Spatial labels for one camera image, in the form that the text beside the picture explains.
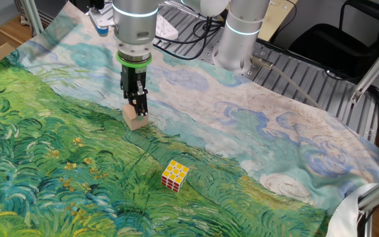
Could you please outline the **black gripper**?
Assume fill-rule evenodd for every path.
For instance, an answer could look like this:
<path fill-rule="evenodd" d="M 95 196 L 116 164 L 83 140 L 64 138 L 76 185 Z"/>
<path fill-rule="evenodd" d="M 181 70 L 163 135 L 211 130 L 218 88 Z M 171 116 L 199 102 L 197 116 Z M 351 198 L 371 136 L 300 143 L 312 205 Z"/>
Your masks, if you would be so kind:
<path fill-rule="evenodd" d="M 135 106 L 136 99 L 137 114 L 139 117 L 148 115 L 147 90 L 145 89 L 147 67 L 133 68 L 122 65 L 120 86 L 124 93 L 124 99 L 131 106 Z"/>

